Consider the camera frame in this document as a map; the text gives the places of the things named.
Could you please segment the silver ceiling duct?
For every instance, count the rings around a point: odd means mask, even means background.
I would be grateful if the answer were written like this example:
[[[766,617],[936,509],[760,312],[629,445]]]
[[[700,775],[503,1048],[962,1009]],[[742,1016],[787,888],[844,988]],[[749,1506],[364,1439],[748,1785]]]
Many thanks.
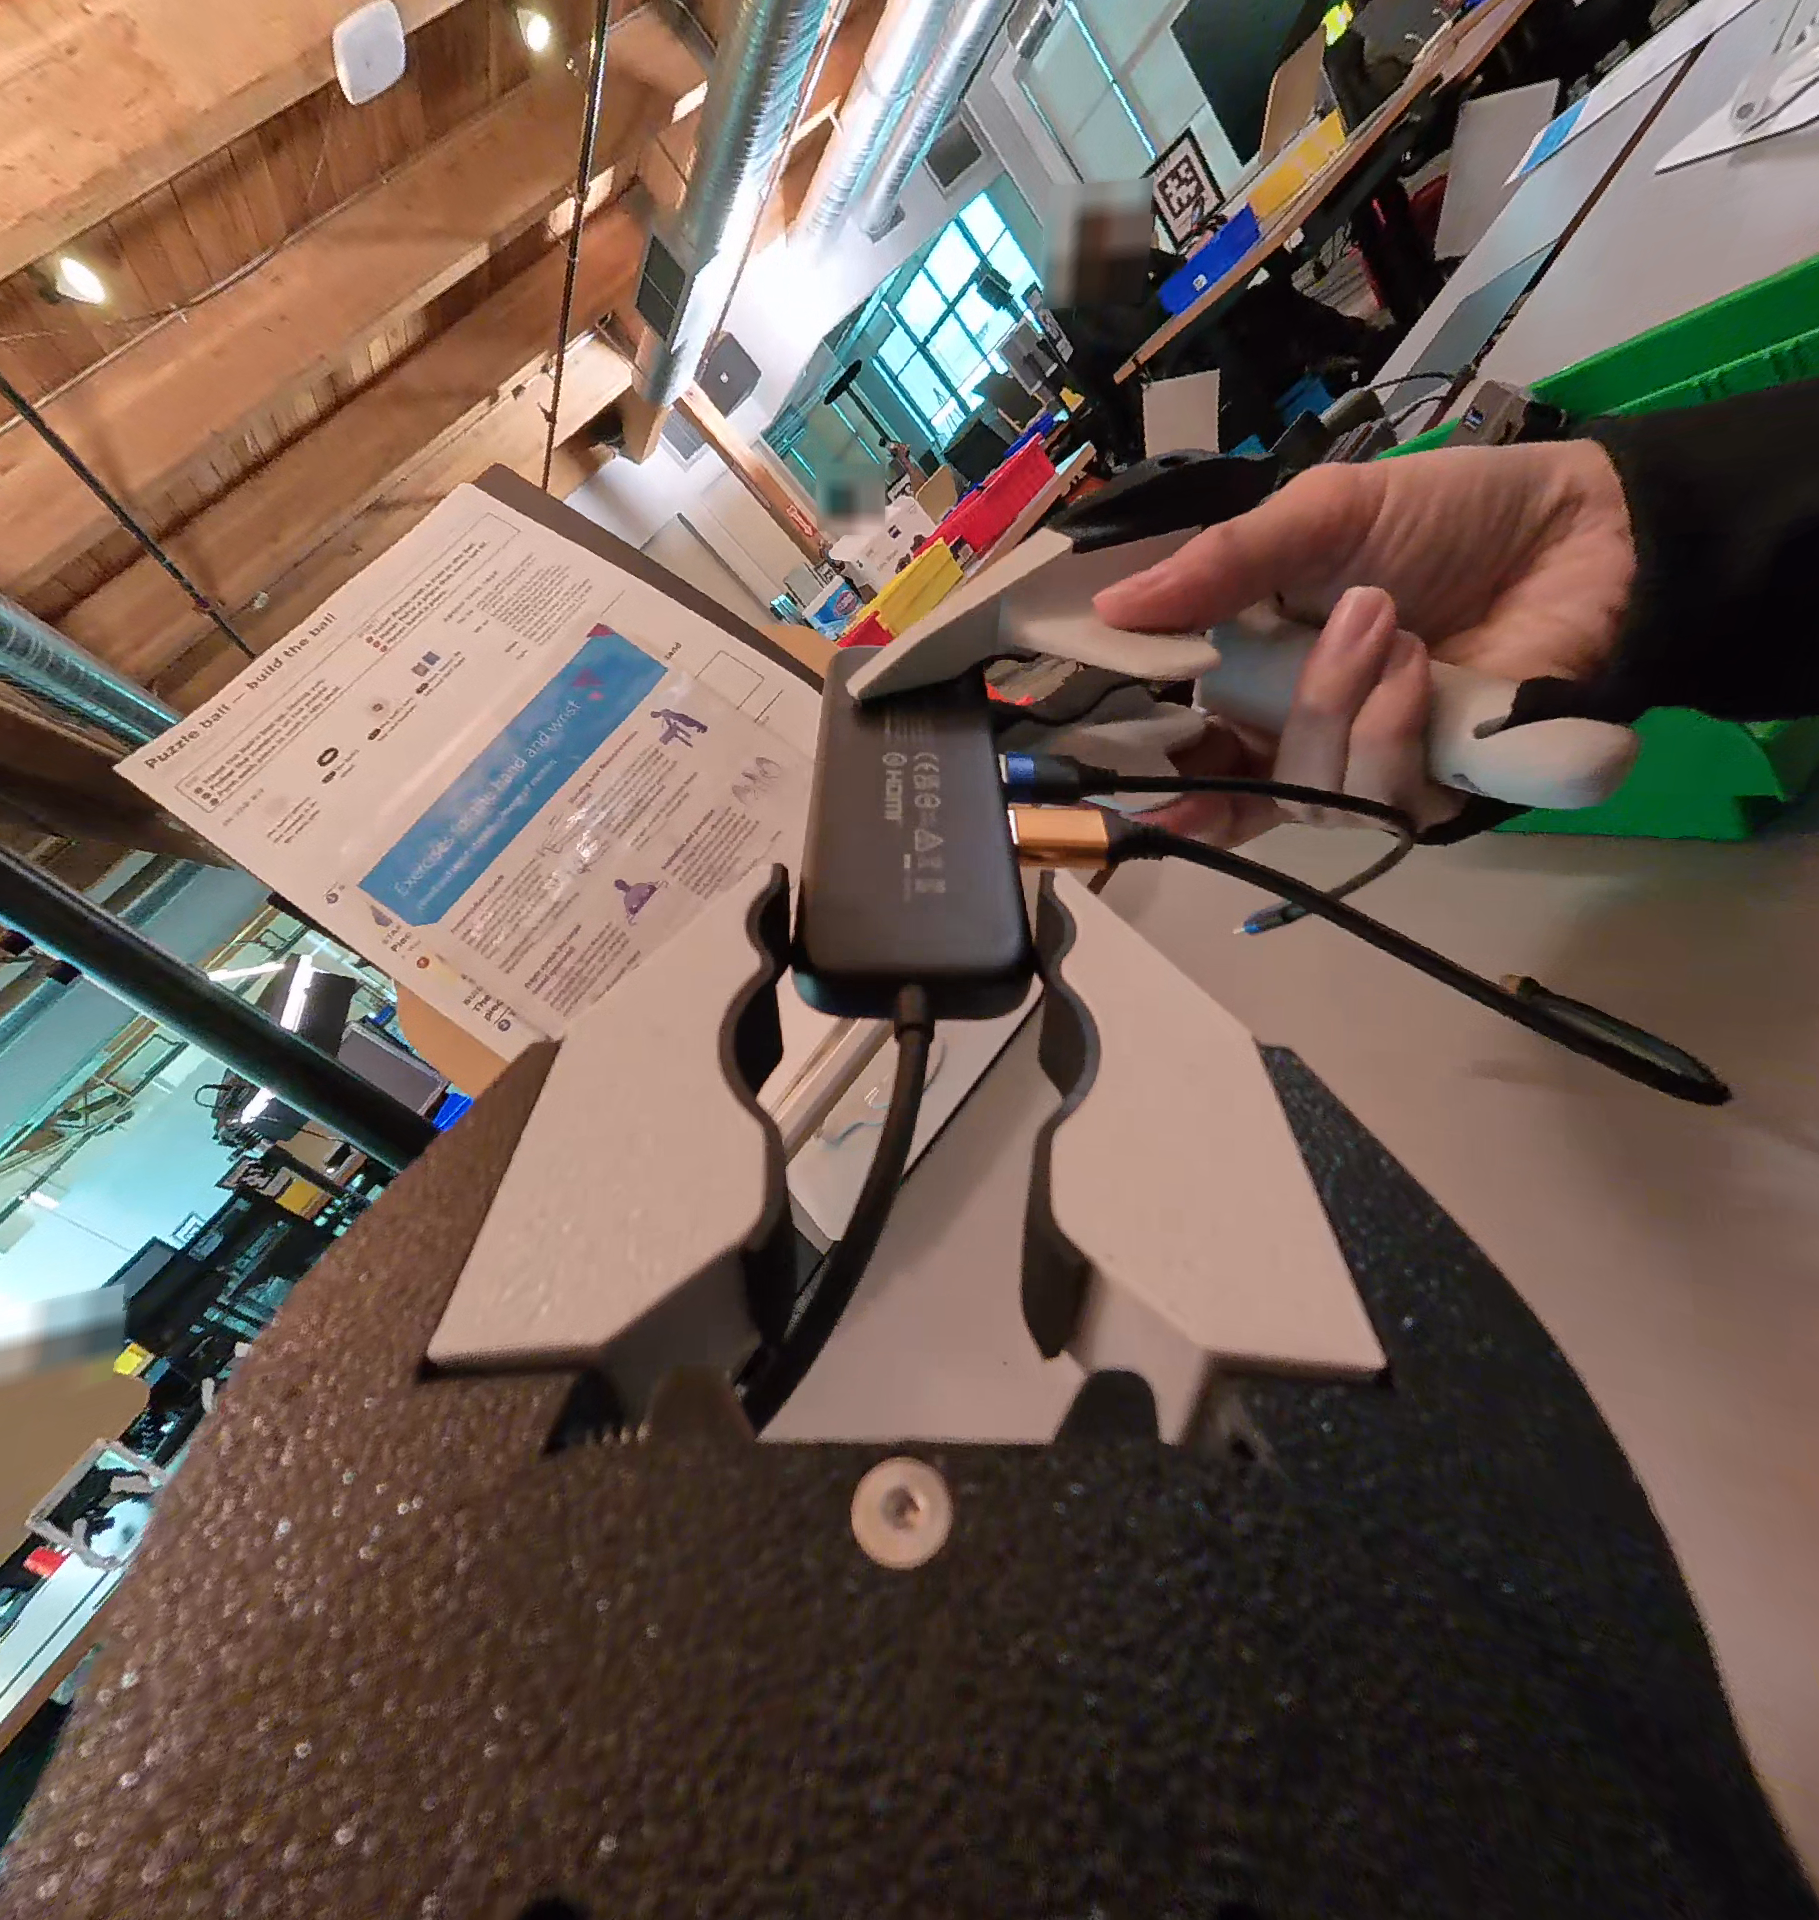
[[[0,684],[127,749],[176,726],[176,713],[0,593]]]
[[[890,1],[874,31],[792,237],[825,248],[854,227],[877,240],[912,171],[962,103],[1014,1]]]
[[[638,263],[633,389],[651,410],[671,407],[693,384],[724,319],[839,13],[827,1],[728,7],[681,202],[654,216]]]

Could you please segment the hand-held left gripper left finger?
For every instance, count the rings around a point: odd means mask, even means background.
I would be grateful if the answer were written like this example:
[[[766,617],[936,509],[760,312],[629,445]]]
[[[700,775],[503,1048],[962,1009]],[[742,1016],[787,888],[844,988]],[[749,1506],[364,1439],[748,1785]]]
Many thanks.
[[[424,1361],[590,1373],[637,1422],[681,1367],[736,1375],[795,1304],[782,1062],[790,881],[756,865],[561,1038]]]

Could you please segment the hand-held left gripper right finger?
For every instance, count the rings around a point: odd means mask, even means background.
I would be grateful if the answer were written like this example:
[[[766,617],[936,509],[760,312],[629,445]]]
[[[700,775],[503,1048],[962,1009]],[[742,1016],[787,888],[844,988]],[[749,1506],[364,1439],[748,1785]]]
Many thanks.
[[[1075,877],[1034,902],[1040,1066],[1020,1301],[1184,1441],[1220,1379],[1380,1381],[1388,1359],[1247,1027]]]

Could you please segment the small blue storage bin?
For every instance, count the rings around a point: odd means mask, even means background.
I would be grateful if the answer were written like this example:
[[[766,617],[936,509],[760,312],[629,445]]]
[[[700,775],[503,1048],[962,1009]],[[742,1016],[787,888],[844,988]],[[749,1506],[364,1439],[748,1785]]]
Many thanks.
[[[1178,317],[1212,285],[1225,278],[1259,244],[1259,218],[1249,202],[1234,208],[1204,244],[1201,244],[1158,285],[1157,298],[1167,317]]]

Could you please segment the black metal pole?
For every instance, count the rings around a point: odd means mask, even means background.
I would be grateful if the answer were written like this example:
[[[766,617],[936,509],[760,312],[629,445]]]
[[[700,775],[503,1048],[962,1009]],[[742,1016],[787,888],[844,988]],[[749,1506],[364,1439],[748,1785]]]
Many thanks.
[[[437,1135],[424,1117],[346,1068],[319,1043],[282,1028],[3,846],[0,925],[391,1171],[412,1166]]]

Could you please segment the grey usb adapter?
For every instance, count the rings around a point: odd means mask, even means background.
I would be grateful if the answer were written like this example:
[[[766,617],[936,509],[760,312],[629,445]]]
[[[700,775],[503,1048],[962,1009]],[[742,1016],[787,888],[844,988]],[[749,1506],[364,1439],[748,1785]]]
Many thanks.
[[[1568,431],[1568,413],[1534,391],[1484,381],[1458,415],[1450,445],[1544,445]]]

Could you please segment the black usb hub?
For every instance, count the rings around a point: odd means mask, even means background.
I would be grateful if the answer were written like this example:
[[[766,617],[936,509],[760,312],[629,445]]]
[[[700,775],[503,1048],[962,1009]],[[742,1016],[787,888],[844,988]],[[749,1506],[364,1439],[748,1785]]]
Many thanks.
[[[986,688],[858,703],[877,659],[846,648],[825,675],[790,973],[831,1019],[889,1020],[917,991],[935,1020],[994,1020],[1034,965]]]

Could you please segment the red storage bin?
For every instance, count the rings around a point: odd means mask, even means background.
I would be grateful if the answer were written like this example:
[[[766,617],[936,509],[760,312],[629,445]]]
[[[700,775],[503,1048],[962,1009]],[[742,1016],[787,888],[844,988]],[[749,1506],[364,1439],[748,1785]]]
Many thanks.
[[[1056,466],[1040,437],[1018,445],[989,478],[957,499],[938,522],[935,539],[949,545],[960,564],[986,554],[1016,522],[1031,499],[1053,479]]]

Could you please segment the black cable blue plug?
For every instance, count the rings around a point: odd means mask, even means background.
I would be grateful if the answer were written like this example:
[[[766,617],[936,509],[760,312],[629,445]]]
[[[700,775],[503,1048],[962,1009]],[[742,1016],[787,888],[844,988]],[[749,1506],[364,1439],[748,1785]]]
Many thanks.
[[[1350,906],[1354,892],[1394,871],[1418,840],[1417,824],[1400,807],[1272,778],[1102,774],[1082,762],[1022,752],[1002,755],[997,766],[1008,803],[1010,839],[1020,864],[1040,870],[1080,865],[1107,871],[1129,860],[1165,860],[1231,877],[1274,895],[1270,906],[1245,917],[1242,932],[1278,930],[1282,925],[1299,925],[1307,917],[1354,930],[1364,921]],[[1372,865],[1329,890],[1241,853],[1209,846],[1199,839],[1142,827],[1099,804],[1116,796],[1182,799],[1191,795],[1231,795],[1344,813],[1386,833],[1392,846]]]

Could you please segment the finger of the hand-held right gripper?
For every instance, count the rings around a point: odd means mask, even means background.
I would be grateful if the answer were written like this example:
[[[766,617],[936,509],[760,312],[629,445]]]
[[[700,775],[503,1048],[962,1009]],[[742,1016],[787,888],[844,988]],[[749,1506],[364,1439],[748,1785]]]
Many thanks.
[[[1090,551],[1066,535],[1034,533],[943,600],[848,679],[861,703],[943,685],[1002,659],[1040,655],[1135,681],[1203,676],[1220,661],[1209,631],[1126,632],[1103,623],[1096,596],[1161,564],[1185,535]]]
[[[1037,727],[1020,752],[1102,774],[1178,774],[1178,759],[1206,734],[1209,714],[1187,705],[1118,694],[1073,722]]]

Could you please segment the yellow storage bin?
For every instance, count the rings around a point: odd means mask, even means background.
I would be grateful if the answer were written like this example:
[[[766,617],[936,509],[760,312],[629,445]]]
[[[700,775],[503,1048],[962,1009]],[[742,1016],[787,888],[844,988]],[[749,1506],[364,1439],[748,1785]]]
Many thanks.
[[[838,648],[881,648],[904,635],[963,587],[963,565],[947,540],[924,540],[910,561],[875,593]]]

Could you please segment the person's right hand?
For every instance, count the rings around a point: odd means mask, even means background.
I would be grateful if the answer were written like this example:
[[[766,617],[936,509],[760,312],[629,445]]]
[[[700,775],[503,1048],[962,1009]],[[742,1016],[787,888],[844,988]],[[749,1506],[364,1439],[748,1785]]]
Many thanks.
[[[1635,567],[1596,442],[1465,445],[1310,468],[1094,607],[1125,632],[1203,632],[1259,603],[1318,627],[1281,734],[1210,720],[1178,765],[1400,807],[1444,844],[1471,800],[1427,778],[1421,651],[1513,684],[1596,679]]]

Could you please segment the fiducial tag board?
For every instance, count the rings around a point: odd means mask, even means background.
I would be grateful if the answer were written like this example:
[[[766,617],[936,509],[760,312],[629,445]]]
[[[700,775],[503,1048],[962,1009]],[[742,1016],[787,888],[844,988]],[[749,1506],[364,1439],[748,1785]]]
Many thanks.
[[[1144,177],[1161,249],[1187,255],[1223,222],[1227,197],[1195,130],[1161,149]]]

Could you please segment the black cable gold plug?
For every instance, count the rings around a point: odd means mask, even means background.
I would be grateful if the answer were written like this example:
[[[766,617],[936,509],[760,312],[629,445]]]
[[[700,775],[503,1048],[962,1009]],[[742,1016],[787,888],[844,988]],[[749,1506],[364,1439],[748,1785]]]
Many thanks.
[[[1733,1089],[1715,1071],[1647,1028],[1561,995],[1528,974],[1489,979],[1473,973],[1329,888],[1239,851],[1135,824],[1096,804],[1014,804],[1010,827],[1018,860],[1034,870],[1109,871],[1132,861],[1179,861],[1265,888],[1305,917],[1347,932],[1450,993],[1637,1086],[1701,1109],[1733,1103]]]

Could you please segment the green plastic bin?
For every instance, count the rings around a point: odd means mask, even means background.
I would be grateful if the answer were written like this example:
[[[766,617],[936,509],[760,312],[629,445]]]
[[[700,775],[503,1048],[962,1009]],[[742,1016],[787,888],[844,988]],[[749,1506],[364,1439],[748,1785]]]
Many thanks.
[[[1588,439],[1585,425],[1600,417],[1686,408],[1810,377],[1819,377],[1819,255],[1526,389],[1568,413],[1559,442],[1570,442]],[[1528,696],[1526,719],[1562,719],[1564,703],[1572,719],[1592,719],[1576,713],[1576,688],[1592,681],[1559,681],[1555,694]],[[1654,708],[1633,720],[1633,734],[1638,760],[1610,799],[1576,810],[1473,800],[1454,839],[1509,830],[1738,840],[1793,804],[1819,774],[1819,717],[1735,722]]]

